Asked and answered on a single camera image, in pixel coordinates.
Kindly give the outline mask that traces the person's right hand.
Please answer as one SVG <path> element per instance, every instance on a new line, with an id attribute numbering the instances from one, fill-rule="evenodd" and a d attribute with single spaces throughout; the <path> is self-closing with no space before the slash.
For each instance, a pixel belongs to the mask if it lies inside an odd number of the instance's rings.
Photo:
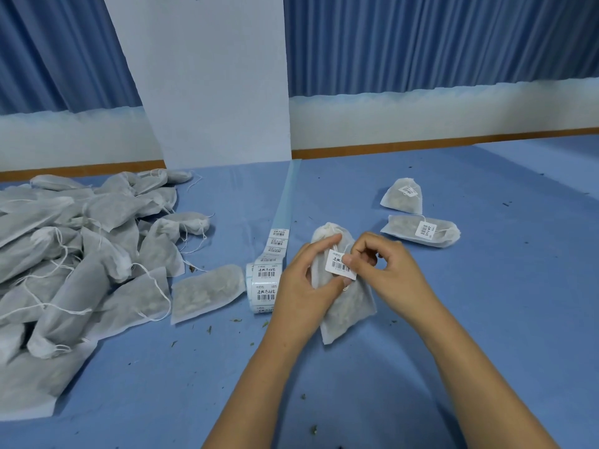
<path id="1" fill-rule="evenodd" d="M 376 267 L 369 272 L 356 272 L 356 275 L 411 325 L 431 326 L 447 313 L 401 242 L 365 232 L 349 254 L 377 254 Z"/>

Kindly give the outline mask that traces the person's left hand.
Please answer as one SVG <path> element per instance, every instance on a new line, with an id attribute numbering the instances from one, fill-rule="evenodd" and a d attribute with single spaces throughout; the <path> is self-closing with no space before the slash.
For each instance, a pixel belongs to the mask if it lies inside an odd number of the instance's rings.
<path id="1" fill-rule="evenodd" d="M 341 241 L 335 234 L 315 243 L 304 244 L 282 273 L 268 328 L 285 347 L 303 348 L 316 332 L 331 305 L 311 300 L 311 264 L 314 258 Z"/>

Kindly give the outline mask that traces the white barcode label sticker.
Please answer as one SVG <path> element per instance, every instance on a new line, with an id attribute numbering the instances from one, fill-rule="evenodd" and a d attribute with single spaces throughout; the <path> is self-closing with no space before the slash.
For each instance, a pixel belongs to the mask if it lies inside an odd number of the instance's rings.
<path id="1" fill-rule="evenodd" d="M 326 255 L 325 271 L 354 281 L 356 280 L 356 273 L 343 263 L 343 256 L 343 252 L 330 249 Z"/>

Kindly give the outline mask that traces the white herb pouch with drawstring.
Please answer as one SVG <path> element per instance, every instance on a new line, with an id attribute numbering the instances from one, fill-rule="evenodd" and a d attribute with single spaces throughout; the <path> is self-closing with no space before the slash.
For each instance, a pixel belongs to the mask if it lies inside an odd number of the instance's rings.
<path id="1" fill-rule="evenodd" d="M 341 241 L 330 249 L 348 254 L 355 240 L 349 231 L 335 223 L 326 223 L 318 227 L 311 241 L 315 243 L 335 234 L 341 234 Z M 326 284 L 333 277 L 339 277 L 325 271 L 326 255 L 330 249 L 319 253 L 311 265 L 311 285 L 314 288 Z M 376 312 L 377 308 L 370 286 L 362 278 L 356 276 L 355 282 L 333 302 L 320 324 L 324 345 L 332 344 L 356 323 L 375 315 Z"/>

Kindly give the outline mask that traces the person's left forearm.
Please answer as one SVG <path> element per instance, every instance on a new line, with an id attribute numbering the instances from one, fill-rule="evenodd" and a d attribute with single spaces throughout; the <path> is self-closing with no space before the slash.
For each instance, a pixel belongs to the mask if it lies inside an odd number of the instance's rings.
<path id="1" fill-rule="evenodd" d="M 201 449 L 271 449 L 290 373 L 315 331 L 271 322 Z"/>

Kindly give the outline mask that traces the person's right forearm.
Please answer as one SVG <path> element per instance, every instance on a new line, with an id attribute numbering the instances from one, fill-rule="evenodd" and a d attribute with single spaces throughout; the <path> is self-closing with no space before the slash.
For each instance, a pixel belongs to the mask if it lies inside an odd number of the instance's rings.
<path id="1" fill-rule="evenodd" d="M 560 449 L 479 345 L 438 301 L 401 316 L 421 337 L 468 449 Z"/>

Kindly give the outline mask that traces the long labelled white herb pouch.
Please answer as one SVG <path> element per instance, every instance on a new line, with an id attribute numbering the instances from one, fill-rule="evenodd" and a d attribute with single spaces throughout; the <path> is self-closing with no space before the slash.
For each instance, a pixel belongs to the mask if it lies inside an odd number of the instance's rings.
<path id="1" fill-rule="evenodd" d="M 423 215 L 390 215 L 380 233 L 438 249 L 450 247 L 461 236 L 453 222 Z"/>

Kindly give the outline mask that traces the roll of barcode labels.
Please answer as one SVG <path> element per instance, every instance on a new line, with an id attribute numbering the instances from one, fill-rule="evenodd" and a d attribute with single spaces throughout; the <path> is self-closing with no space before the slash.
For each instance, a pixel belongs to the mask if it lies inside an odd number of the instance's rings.
<path id="1" fill-rule="evenodd" d="M 301 159 L 290 162 L 277 211 L 263 252 L 246 265 L 246 292 L 254 314 L 272 312 L 281 274 L 286 266 L 292 209 Z"/>

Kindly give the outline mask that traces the small labelled white herb pouch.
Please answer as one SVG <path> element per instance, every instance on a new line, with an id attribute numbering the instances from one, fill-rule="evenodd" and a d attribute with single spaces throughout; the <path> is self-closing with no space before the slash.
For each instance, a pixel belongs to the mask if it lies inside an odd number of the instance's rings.
<path id="1" fill-rule="evenodd" d="M 386 191 L 380 204 L 392 210 L 422 214 L 423 194 L 421 187 L 412 178 L 399 178 Z"/>

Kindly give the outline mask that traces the unlabelled flat white herb pouch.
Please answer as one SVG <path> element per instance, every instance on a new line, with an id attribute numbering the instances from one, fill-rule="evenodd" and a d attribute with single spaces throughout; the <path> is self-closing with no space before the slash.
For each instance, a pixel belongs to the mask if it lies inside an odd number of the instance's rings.
<path id="1" fill-rule="evenodd" d="M 220 309 L 246 291 L 245 271 L 227 264 L 172 286 L 171 325 Z"/>

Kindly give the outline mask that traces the blue curtain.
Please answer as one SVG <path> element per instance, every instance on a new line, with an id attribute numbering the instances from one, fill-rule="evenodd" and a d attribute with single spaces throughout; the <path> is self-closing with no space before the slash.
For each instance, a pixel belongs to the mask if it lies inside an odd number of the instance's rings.
<path id="1" fill-rule="evenodd" d="M 104 0 L 0 0 L 0 115 L 141 105 Z"/>
<path id="2" fill-rule="evenodd" d="M 599 77 L 599 0 L 283 0 L 289 96 Z"/>

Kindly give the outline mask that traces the pile of white herb pouches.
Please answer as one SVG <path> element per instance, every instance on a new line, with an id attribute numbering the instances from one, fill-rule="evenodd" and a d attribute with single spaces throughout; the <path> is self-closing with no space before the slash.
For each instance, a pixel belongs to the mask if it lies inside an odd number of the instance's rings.
<path id="1" fill-rule="evenodd" d="M 159 168 L 0 188 L 0 366 L 174 317 L 169 282 L 194 271 L 178 244 L 206 236 L 211 219 L 176 212 L 177 186 L 200 179 Z"/>

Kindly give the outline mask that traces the large flat white fabric bag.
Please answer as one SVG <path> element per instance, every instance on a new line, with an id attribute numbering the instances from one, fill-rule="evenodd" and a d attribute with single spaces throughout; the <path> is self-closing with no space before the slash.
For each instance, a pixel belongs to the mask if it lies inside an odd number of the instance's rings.
<path id="1" fill-rule="evenodd" d="M 0 422 L 52 416 L 58 398 L 97 345 L 84 341 L 69 353 L 45 360 L 26 351 L 0 368 Z"/>

